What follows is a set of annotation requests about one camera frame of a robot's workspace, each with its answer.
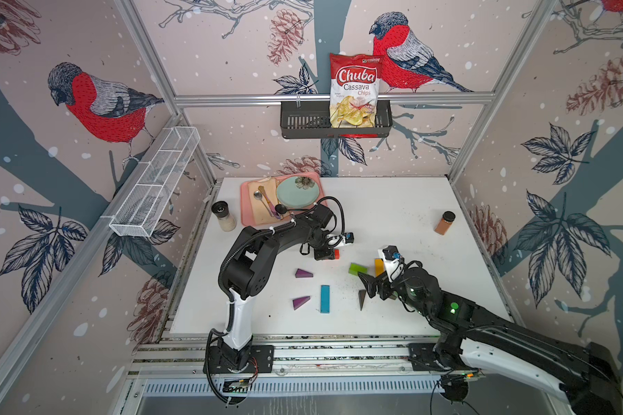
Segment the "green rectangular block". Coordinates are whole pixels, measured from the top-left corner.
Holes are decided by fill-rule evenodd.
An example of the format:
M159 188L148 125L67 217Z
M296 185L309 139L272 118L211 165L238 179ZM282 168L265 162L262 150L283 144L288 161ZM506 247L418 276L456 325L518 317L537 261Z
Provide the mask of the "green rectangular block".
M369 272L369 268L366 266L361 266L356 263L351 263L349 267L349 274L353 276L358 276L360 273L367 274Z

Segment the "purple triangle block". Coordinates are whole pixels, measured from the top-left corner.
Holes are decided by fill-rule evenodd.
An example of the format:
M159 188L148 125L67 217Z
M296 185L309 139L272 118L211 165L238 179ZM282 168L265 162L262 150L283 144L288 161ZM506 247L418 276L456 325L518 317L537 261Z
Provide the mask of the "purple triangle block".
M311 300L310 296L297 297L292 301L292 307L294 308L295 311L297 311L300 307L308 303L310 300Z
M297 269L295 272L295 278L312 278L313 277L313 273L310 273L309 271L303 270L303 269Z

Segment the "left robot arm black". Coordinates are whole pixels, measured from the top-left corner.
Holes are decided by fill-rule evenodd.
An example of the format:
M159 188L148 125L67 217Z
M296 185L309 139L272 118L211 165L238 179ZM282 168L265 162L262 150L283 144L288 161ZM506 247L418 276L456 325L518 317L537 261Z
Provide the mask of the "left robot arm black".
M218 273L219 288L228 298L228 316L225 329L211 330L208 341L209 351L219 353L219 364L233 372L250 364L253 299L266 287L281 252L301 246L316 260L336 259L339 247L354 241L355 235L345 229L344 215L335 215L322 202L294 212L287 223L274 228L243 228Z

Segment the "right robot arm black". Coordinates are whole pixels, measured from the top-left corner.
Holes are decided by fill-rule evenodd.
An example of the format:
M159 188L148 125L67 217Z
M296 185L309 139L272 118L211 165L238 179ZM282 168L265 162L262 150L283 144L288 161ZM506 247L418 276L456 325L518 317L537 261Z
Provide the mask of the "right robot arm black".
M359 273L369 297L397 297L408 312L439 331L436 343L414 343L409 359L420 371L493 373L536 387L575 414L622 414L623 394L611 352L556 340L497 316L462 296L441 290L419 261L398 275Z

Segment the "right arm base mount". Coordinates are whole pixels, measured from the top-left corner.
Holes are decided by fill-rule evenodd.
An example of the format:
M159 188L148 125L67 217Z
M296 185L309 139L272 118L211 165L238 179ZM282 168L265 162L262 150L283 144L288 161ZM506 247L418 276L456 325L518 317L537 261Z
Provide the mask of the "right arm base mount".
M431 342L415 342L408 344L408 361L414 372L443 372L446 371L434 351L435 344Z

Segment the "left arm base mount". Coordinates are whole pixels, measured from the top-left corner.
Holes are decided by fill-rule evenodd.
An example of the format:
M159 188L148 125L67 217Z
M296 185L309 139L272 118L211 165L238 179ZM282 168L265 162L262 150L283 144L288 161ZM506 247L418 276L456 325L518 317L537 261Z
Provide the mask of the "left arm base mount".
M273 371L274 346L247 345L241 350L211 345L205 353L204 368L211 375L269 374Z

